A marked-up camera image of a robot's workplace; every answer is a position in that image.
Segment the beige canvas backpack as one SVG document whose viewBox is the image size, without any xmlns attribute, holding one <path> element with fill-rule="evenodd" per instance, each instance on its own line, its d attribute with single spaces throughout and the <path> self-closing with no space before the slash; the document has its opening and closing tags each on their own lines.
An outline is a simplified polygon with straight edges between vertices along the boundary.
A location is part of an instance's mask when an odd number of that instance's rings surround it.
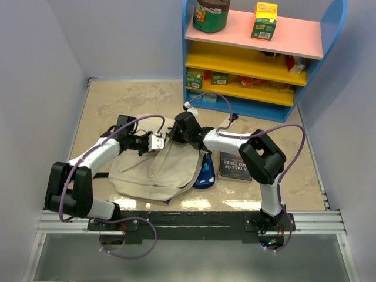
<svg viewBox="0 0 376 282">
<path fill-rule="evenodd" d="M 141 156 L 134 150 L 122 152 L 109 173 L 97 173 L 95 178 L 107 178 L 123 196 L 166 202 L 194 185 L 206 155 L 188 143 L 167 139 L 163 150 Z"/>
</svg>

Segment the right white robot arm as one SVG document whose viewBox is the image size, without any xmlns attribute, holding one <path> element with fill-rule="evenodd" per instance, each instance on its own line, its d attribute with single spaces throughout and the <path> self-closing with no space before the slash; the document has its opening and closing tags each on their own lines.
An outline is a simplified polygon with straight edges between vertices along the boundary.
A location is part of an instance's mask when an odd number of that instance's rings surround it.
<svg viewBox="0 0 376 282">
<path fill-rule="evenodd" d="M 286 156 L 265 131 L 258 129 L 246 136 L 225 132 L 223 127 L 202 127 L 192 113 L 182 112 L 175 117 L 167 136 L 196 150 L 240 156 L 261 191 L 260 215 L 250 221 L 263 234 L 282 225 L 286 207 L 281 198 L 280 177 Z"/>
</svg>

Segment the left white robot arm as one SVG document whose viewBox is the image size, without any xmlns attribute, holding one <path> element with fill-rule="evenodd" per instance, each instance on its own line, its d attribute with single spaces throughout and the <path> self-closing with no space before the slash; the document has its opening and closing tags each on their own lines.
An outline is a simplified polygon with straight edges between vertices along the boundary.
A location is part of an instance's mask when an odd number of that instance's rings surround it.
<svg viewBox="0 0 376 282">
<path fill-rule="evenodd" d="M 101 134 L 98 141 L 80 156 L 68 162 L 52 165 L 44 200 L 44 208 L 59 215 L 63 223 L 75 218 L 101 223 L 108 230 L 116 230 L 124 222 L 117 203 L 99 200 L 93 195 L 93 178 L 110 160 L 125 150 L 140 154 L 151 150 L 153 132 L 137 135 L 135 127 L 140 121 L 165 118 L 146 115 L 139 118 L 119 115 L 117 124 Z"/>
</svg>

